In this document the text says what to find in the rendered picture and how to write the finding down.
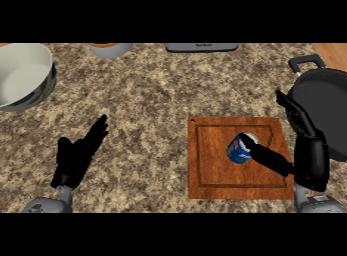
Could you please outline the dark grey pot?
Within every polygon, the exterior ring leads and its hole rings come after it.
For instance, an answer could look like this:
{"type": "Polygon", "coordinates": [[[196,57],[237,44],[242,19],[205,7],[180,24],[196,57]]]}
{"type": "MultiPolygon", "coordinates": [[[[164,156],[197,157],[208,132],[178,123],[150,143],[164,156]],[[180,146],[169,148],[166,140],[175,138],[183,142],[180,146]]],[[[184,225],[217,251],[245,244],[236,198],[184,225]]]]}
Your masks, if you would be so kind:
{"type": "Polygon", "coordinates": [[[317,54],[290,58],[288,65],[296,74],[288,97],[324,135],[329,158],[347,162],[347,72],[326,68],[317,54]]]}

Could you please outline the large white bowl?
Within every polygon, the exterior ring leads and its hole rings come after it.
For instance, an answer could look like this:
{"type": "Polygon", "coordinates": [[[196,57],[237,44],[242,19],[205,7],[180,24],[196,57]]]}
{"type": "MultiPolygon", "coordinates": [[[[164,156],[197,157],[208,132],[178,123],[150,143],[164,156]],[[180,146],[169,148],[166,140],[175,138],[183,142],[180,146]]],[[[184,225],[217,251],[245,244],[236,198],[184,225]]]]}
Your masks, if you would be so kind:
{"type": "Polygon", "coordinates": [[[56,85],[56,68],[48,48],[39,43],[0,47],[0,111],[34,107],[56,85]]]}

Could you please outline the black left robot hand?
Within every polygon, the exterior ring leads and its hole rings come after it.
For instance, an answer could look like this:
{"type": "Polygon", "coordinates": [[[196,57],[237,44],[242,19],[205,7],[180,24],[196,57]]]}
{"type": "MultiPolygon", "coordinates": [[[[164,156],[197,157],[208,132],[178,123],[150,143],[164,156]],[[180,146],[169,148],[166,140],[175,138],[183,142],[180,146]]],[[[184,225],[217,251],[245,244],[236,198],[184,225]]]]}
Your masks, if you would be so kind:
{"type": "Polygon", "coordinates": [[[82,138],[72,142],[66,137],[57,139],[56,170],[50,186],[75,189],[84,178],[93,155],[107,135],[106,115],[91,125],[82,138]]]}

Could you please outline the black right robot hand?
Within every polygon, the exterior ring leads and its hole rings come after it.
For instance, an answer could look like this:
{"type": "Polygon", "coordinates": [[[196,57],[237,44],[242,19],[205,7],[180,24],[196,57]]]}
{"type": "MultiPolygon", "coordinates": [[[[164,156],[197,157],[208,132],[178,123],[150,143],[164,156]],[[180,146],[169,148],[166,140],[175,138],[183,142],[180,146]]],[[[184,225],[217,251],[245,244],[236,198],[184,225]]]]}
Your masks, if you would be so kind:
{"type": "Polygon", "coordinates": [[[329,153],[321,131],[314,127],[308,114],[299,104],[276,91],[276,102],[285,108],[290,128],[295,132],[293,162],[267,147],[257,144],[251,137],[237,135],[251,159],[283,177],[293,176],[295,183],[317,192],[326,190],[329,179],[329,153]]]}

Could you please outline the grey cup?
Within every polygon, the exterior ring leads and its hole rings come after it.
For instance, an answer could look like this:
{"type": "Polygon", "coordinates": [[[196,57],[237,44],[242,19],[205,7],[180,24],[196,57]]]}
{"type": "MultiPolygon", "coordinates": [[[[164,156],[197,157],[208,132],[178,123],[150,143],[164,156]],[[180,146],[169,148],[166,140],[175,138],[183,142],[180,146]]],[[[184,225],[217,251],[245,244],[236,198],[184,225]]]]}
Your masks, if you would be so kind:
{"type": "Polygon", "coordinates": [[[101,59],[113,59],[130,51],[131,43],[88,43],[91,53],[101,59]]]}

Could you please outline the brown wooden cutting board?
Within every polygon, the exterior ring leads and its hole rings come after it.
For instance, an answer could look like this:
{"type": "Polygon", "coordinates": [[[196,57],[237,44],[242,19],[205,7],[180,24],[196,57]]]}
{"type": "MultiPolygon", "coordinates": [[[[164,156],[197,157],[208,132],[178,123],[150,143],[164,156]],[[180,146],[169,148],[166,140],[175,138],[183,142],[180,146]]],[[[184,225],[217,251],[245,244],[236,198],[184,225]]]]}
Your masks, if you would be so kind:
{"type": "Polygon", "coordinates": [[[289,160],[277,118],[187,117],[187,197],[190,199],[292,200],[293,177],[283,178],[254,160],[234,164],[226,148],[239,132],[289,160]]]}

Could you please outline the dark grey flat appliance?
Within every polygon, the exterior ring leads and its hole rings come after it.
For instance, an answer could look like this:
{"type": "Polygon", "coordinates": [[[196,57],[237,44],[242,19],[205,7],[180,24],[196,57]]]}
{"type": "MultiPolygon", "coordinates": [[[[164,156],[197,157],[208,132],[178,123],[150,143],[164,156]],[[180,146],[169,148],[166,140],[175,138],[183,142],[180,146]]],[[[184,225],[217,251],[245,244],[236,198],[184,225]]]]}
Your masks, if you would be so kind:
{"type": "Polygon", "coordinates": [[[227,52],[237,48],[236,43],[166,43],[165,49],[171,53],[227,52]]]}

